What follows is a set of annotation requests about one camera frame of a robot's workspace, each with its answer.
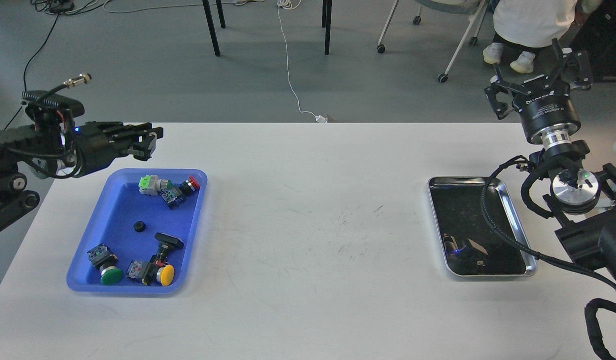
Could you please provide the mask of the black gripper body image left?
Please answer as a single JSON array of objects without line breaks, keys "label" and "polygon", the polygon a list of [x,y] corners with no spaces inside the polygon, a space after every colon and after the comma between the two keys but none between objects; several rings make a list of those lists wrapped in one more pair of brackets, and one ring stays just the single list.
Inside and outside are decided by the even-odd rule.
[{"label": "black gripper body image left", "polygon": [[77,151],[77,177],[106,169],[116,158],[127,157],[127,140],[114,140],[125,125],[121,121],[88,121],[75,128],[74,141]]}]

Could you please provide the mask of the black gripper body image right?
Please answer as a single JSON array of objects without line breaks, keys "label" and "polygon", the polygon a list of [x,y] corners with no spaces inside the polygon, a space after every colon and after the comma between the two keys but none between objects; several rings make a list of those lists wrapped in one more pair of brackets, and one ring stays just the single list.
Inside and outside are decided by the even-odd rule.
[{"label": "black gripper body image right", "polygon": [[567,135],[571,136],[580,130],[581,123],[568,85],[542,89],[529,95],[515,95],[512,105],[519,113],[528,143],[542,144],[543,137],[550,132],[566,130]]}]

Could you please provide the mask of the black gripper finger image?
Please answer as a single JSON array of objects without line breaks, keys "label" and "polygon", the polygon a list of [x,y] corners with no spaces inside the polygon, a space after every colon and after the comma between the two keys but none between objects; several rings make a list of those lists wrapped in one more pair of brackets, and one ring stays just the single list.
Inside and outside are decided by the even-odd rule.
[{"label": "black gripper finger image", "polygon": [[530,88],[503,80],[498,75],[494,75],[490,82],[484,93],[498,120],[504,119],[513,111],[518,112],[523,119],[527,112],[523,109],[522,99],[530,95]]},{"label": "black gripper finger image", "polygon": [[120,151],[120,155],[127,157],[132,155],[139,161],[148,161],[156,150],[156,134],[147,134],[141,141],[135,141],[129,148]]},{"label": "black gripper finger image", "polygon": [[109,140],[120,141],[122,139],[140,139],[153,134],[157,139],[164,136],[164,129],[160,126],[154,127],[150,122],[139,124],[124,124],[120,121],[109,122],[106,125],[106,137]]},{"label": "black gripper finger image", "polygon": [[545,88],[550,89],[563,82],[572,89],[588,91],[593,82],[588,52],[562,48],[557,38],[551,39],[551,48],[557,57],[557,65],[545,76]]}]

